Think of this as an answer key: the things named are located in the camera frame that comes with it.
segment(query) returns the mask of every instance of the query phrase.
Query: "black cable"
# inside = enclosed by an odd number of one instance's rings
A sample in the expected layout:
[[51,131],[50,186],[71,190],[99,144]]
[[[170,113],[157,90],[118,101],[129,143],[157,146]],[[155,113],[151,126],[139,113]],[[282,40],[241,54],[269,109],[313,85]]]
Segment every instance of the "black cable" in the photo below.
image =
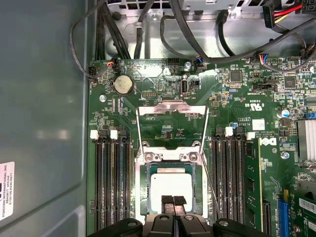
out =
[[[289,31],[289,29],[283,27],[283,26],[280,26],[279,24],[275,24],[274,27],[271,28],[274,32],[277,32],[279,34],[285,34]],[[293,34],[293,37],[297,40],[297,42],[299,43],[301,49],[306,49],[306,43],[305,43],[305,40],[303,39],[303,37],[298,34],[298,33],[295,33]]]
[[110,32],[110,35],[111,35],[111,37],[112,37],[114,46],[115,46],[115,48],[116,48],[117,51],[118,51],[119,57],[120,57],[121,59],[127,59],[127,56],[126,56],[125,52],[123,51],[121,42],[118,40],[117,34],[116,34],[116,32],[114,31],[114,29],[112,28],[112,25],[110,24],[109,19],[104,15],[104,13],[103,13],[102,15],[103,15],[103,18],[104,18],[104,22],[105,22],[105,24],[107,25],[108,30],[109,30],[109,32]]
[[75,27],[81,23],[82,21],[85,20],[85,18],[91,16],[100,6],[102,6],[102,4],[105,2],[105,0],[101,0],[99,1],[93,8],[91,8],[83,17],[79,18],[70,28],[70,33],[69,33],[69,41],[70,41],[70,49],[72,52],[72,55],[74,57],[74,60],[77,64],[77,66],[79,67],[80,71],[83,72],[83,74],[85,74],[87,77],[93,78],[93,79],[97,79],[98,77],[100,77],[101,75],[103,75],[103,73],[107,70],[107,67],[104,67],[99,74],[97,75],[91,75],[90,73],[88,73],[81,65],[79,59],[78,59],[78,55],[75,49],[75,44],[74,44],[74,30]]
[[97,14],[97,17],[99,18],[99,26],[97,26],[98,33],[98,54],[99,54],[99,60],[105,60],[105,29],[104,24],[105,21],[103,19],[102,14]]
[[218,38],[225,52],[229,56],[234,56],[235,54],[227,45],[225,37],[224,37],[224,24],[227,21],[227,17],[228,17],[228,10],[221,10],[216,18],[216,24],[218,25]]
[[108,5],[104,4],[102,10],[103,10],[103,13],[104,13],[103,17],[108,19],[108,23],[112,27],[115,36],[118,38],[118,41],[120,42],[120,45],[122,47],[122,51],[123,51],[124,55],[126,56],[126,59],[131,59],[130,54],[128,52],[128,48],[127,48],[126,43],[125,43],[125,40],[124,40],[122,34],[120,33],[120,31],[118,29],[118,26],[114,22],[114,19],[112,17],[112,14],[110,12],[110,9],[109,9]]
[[[142,12],[140,13],[140,16],[138,18],[138,22],[143,23],[145,20],[145,16],[147,12],[150,10],[150,8],[153,6],[155,0],[148,0],[146,5],[144,6]],[[134,51],[134,59],[140,58],[140,51],[142,49],[142,43],[143,43],[143,29],[137,28],[136,30],[136,46]]]
[[161,21],[160,21],[160,39],[161,39],[161,42],[163,44],[163,46],[165,46],[166,49],[168,49],[171,53],[177,55],[178,57],[180,58],[185,58],[185,59],[190,59],[190,60],[196,60],[196,57],[194,56],[188,56],[188,55],[184,55],[182,53],[179,53],[177,52],[176,50],[174,50],[168,43],[167,41],[165,40],[163,34],[164,34],[164,21],[165,19],[175,19],[174,16],[168,16],[168,15],[164,15],[162,18],[161,18]]
[[297,3],[295,3],[295,4],[291,5],[291,6],[287,6],[285,8],[279,9],[279,10],[274,10],[274,12],[287,11],[287,10],[292,9],[292,8],[294,8],[294,7],[296,7],[296,6],[300,5],[300,4],[301,4],[300,2],[297,2]]
[[281,42],[282,40],[286,39],[287,37],[293,35],[294,33],[298,32],[302,29],[305,29],[309,26],[312,26],[316,23],[315,19],[308,20],[308,21],[304,22],[303,24],[293,28],[289,32],[285,33],[284,35],[281,35],[278,38],[270,41],[269,43],[267,43],[261,47],[255,48],[253,50],[250,50],[248,52],[238,54],[235,56],[231,56],[231,57],[211,58],[205,54],[205,52],[203,51],[203,49],[200,47],[200,45],[196,41],[195,37],[193,36],[187,22],[185,21],[184,17],[181,14],[181,7],[180,7],[178,0],[170,0],[170,6],[171,6],[173,14],[175,15],[176,20],[180,26],[180,29],[181,29],[184,37],[188,41],[188,43],[193,47],[193,49],[198,53],[198,55],[200,55],[203,58],[204,61],[206,61],[207,63],[213,63],[213,64],[230,63],[230,62],[233,62],[236,60],[240,60],[242,58],[252,57],[255,54],[261,53],[261,52],[271,48],[272,46],[276,45],[277,43]]
[[283,69],[279,69],[279,68],[270,66],[270,65],[268,65],[268,64],[266,64],[266,63],[263,64],[263,66],[264,66],[265,68],[267,68],[267,69],[270,69],[270,70],[275,71],[275,72],[278,72],[278,73],[290,73],[290,72],[294,72],[294,71],[299,70],[300,68],[302,68],[302,67],[308,65],[309,61],[310,61],[312,58],[314,58],[315,56],[316,56],[316,46],[314,46],[313,51],[311,52],[311,54],[305,59],[305,62],[302,63],[301,65],[295,67],[295,68],[283,70]]

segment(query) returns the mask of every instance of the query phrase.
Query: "wire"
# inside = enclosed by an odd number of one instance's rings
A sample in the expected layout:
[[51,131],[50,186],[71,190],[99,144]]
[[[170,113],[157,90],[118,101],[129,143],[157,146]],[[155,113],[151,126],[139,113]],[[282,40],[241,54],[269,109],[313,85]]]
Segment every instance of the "wire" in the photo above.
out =
[[[276,24],[271,29],[274,32],[277,32],[277,33],[280,33],[280,34],[285,34],[285,33],[289,32],[289,29],[287,29],[287,28],[285,28],[283,26],[280,26],[279,24]],[[297,40],[297,42],[299,43],[299,45],[301,46],[302,49],[306,49],[305,40],[303,39],[303,37],[300,34],[294,33],[292,36]]]
[[127,59],[126,54],[123,51],[123,48],[121,46],[120,41],[117,38],[117,34],[115,33],[114,29],[112,28],[112,25],[109,22],[109,19],[104,15],[104,22],[108,26],[108,30],[110,32],[110,35],[112,37],[112,40],[114,42],[114,46],[118,51],[118,55],[121,59]]
[[[148,0],[146,3],[144,9],[140,13],[140,16],[138,18],[138,22],[144,22],[145,16],[147,12],[150,10],[150,8],[153,6],[155,0]],[[142,49],[142,43],[143,43],[143,29],[142,28],[137,28],[136,30],[136,46],[135,46],[135,51],[134,51],[134,59],[139,59],[140,58],[140,51]]]
[[259,55],[260,63],[263,65],[262,55]]
[[174,50],[168,43],[167,41],[165,40],[164,38],[164,21],[166,19],[175,19],[174,16],[168,16],[168,15],[164,15],[161,20],[160,20],[160,39],[161,39],[161,42],[163,44],[163,46],[165,46],[166,49],[168,49],[171,53],[177,55],[178,57],[180,58],[186,58],[186,59],[191,59],[191,60],[195,60],[196,57],[194,56],[188,56],[188,55],[184,55],[182,53],[179,53],[177,52],[176,50]]
[[232,50],[227,45],[225,37],[224,37],[224,24],[227,21],[227,17],[228,17],[228,10],[221,10],[218,13],[218,16],[216,18],[216,24],[218,25],[218,38],[219,38],[219,41],[220,41],[223,49],[225,50],[225,52],[229,56],[234,56],[235,54],[232,52]]
[[268,54],[264,55],[264,57],[263,57],[263,63],[266,63],[266,62],[267,62],[267,59],[268,59]]
[[293,7],[296,7],[296,6],[299,6],[299,5],[301,5],[301,3],[300,3],[300,2],[297,2],[297,3],[293,4],[293,5],[287,6],[287,7],[285,7],[285,8],[278,9],[278,10],[274,10],[274,12],[286,11],[286,10],[288,10],[288,9],[292,9]]
[[267,69],[270,69],[272,71],[275,71],[275,72],[278,72],[278,73],[290,73],[290,72],[294,72],[296,70],[299,70],[300,68],[308,65],[309,61],[314,58],[316,56],[316,47],[313,48],[313,51],[312,53],[305,59],[305,62],[302,63],[301,65],[295,67],[295,68],[292,68],[292,69],[279,69],[279,68],[276,68],[276,67],[273,67],[273,66],[270,66],[268,64],[263,64],[263,66]]
[[288,15],[289,15],[289,14],[279,17],[277,20],[275,20],[275,23],[276,23],[276,24],[279,23],[281,20],[283,20],[283,19],[284,19],[285,17],[287,17]]
[[74,31],[75,31],[75,27],[81,23],[82,21],[85,20],[85,18],[91,16],[93,14],[93,12],[95,12],[100,6],[102,6],[102,4],[105,2],[105,0],[100,0],[93,8],[91,8],[83,17],[79,18],[70,28],[70,33],[69,33],[69,41],[70,41],[70,49],[72,52],[72,55],[74,57],[74,60],[77,64],[77,66],[79,67],[80,71],[83,72],[83,74],[85,74],[87,77],[93,78],[93,79],[97,79],[98,77],[102,76],[103,73],[107,70],[107,67],[104,67],[99,74],[97,75],[91,75],[90,73],[88,73],[81,65],[79,59],[78,59],[78,55],[75,49],[75,44],[74,44]]
[[301,8],[302,8],[302,4],[299,4],[299,5],[295,6],[295,7],[292,7],[292,8],[290,8],[290,9],[287,9],[287,10],[285,10],[285,11],[276,12],[276,13],[274,13],[274,16],[276,17],[276,16],[287,15],[287,14],[289,14],[289,13],[291,13],[291,12],[293,12],[293,11],[296,11],[296,10],[298,10],[298,9],[301,9]]
[[229,48],[229,46],[226,43],[226,40],[224,38],[224,23],[218,24],[218,38],[219,42],[221,43],[223,49],[229,56],[235,56],[235,54],[232,52],[232,50]]
[[101,8],[101,10],[103,10],[103,17],[104,18],[107,18],[108,19],[108,28],[109,28],[109,25],[112,27],[113,29],[113,32],[114,34],[112,35],[111,34],[111,37],[117,37],[118,38],[118,41],[119,41],[119,44],[121,45],[121,48],[122,48],[122,51],[123,51],[123,54],[125,55],[125,58],[126,59],[131,59],[130,57],[130,54],[128,52],[128,48],[126,46],[126,43],[125,43],[125,40],[122,36],[122,34],[120,33],[119,29],[118,29],[118,26],[115,24],[114,22],[114,19],[111,15],[111,12],[110,12],[110,9],[108,7],[107,4],[104,4],[103,7]]
[[111,67],[111,66],[113,66],[113,65],[114,65],[114,62],[113,62],[113,61],[107,63],[107,67]]
[[301,30],[303,30],[309,26],[312,26],[316,23],[315,19],[310,19],[310,20],[302,23],[301,25],[293,28],[289,32],[277,37],[276,39],[274,39],[268,43],[266,43],[265,45],[258,47],[258,48],[255,48],[253,50],[250,50],[248,52],[238,54],[235,56],[231,56],[231,57],[211,58],[205,54],[205,52],[203,51],[203,49],[200,47],[200,45],[196,41],[195,37],[193,36],[187,22],[185,21],[183,15],[181,13],[181,7],[180,7],[178,0],[170,0],[170,6],[172,8],[172,11],[173,11],[176,19],[177,19],[177,22],[180,26],[180,29],[181,29],[184,37],[188,41],[188,43],[204,59],[205,62],[212,63],[212,64],[225,64],[225,63],[230,63],[230,62],[233,62],[236,60],[240,60],[242,58],[252,57],[254,54],[258,54],[260,52],[263,52],[263,51],[271,48],[272,46],[276,45],[277,43],[283,41],[284,39],[288,38],[289,36],[293,35],[294,33],[301,31]]

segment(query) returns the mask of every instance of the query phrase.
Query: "cable connector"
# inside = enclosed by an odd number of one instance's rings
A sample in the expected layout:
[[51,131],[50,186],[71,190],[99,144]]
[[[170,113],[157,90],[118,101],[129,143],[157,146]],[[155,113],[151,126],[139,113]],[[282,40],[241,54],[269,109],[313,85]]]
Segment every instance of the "cable connector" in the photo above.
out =
[[228,10],[221,10],[218,13],[218,16],[216,18],[216,25],[219,25],[221,23],[225,24],[227,21],[228,15],[229,15]]
[[274,16],[274,6],[272,1],[268,1],[266,2],[263,6],[262,6],[262,10],[263,10],[263,19],[265,20],[265,25],[267,28],[273,28],[276,24],[275,24],[275,16]]

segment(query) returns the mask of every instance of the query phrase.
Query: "screw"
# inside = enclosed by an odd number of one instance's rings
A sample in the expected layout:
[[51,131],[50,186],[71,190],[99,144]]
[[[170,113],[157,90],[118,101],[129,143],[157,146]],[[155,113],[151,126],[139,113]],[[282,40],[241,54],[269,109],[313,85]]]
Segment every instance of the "screw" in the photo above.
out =
[[136,226],[136,223],[135,222],[130,222],[127,224],[128,226]]
[[298,225],[293,225],[293,231],[295,232],[295,233],[300,233],[300,227],[298,226]]
[[230,17],[231,19],[235,19],[235,18],[237,17],[237,14],[236,14],[235,12],[231,12],[230,15],[229,15],[229,17]]
[[99,100],[101,102],[105,102],[107,100],[107,97],[105,95],[100,95]]
[[220,221],[219,224],[221,226],[228,226],[229,225],[227,221]]
[[194,218],[193,218],[193,216],[185,216],[184,219],[186,219],[187,221],[191,221],[191,220],[193,220]]
[[150,153],[145,154],[145,161],[152,161],[153,160],[153,155]]
[[166,220],[169,219],[169,217],[167,217],[167,216],[161,216],[160,219],[161,219],[162,221],[166,221]]
[[290,158],[290,154],[288,152],[282,152],[281,153],[281,158],[282,159],[289,159]]
[[191,63],[191,62],[185,62],[184,67],[185,67],[186,69],[191,69],[192,63]]
[[153,15],[152,15],[152,19],[154,20],[154,21],[156,21],[157,20],[157,14],[156,13],[154,13]]
[[191,153],[189,155],[190,161],[196,161],[198,159],[198,156],[195,153]]

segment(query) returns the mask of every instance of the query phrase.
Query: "capacitor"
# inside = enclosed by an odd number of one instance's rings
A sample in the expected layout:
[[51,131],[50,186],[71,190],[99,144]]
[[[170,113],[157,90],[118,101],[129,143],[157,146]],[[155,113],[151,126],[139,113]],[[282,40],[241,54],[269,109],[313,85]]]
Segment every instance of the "capacitor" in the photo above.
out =
[[288,118],[290,116],[290,111],[289,110],[279,110],[276,116],[281,119],[281,118]]
[[233,127],[233,129],[235,129],[238,127],[238,123],[237,122],[230,122],[229,127]]

